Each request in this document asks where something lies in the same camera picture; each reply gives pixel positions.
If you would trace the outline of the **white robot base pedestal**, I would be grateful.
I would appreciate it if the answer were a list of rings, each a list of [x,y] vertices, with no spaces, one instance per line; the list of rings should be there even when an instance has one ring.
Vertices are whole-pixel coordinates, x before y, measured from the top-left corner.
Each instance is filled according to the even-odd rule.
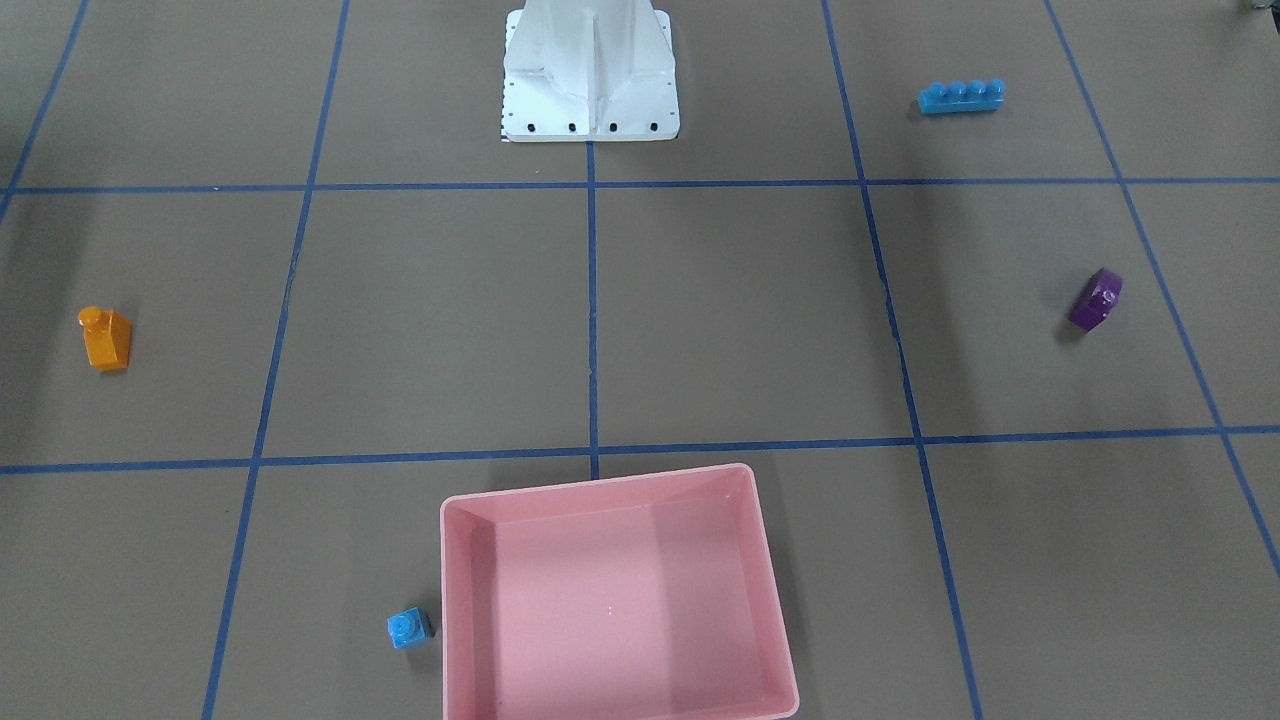
[[[504,23],[500,138],[678,137],[671,18],[649,1],[526,1]]]

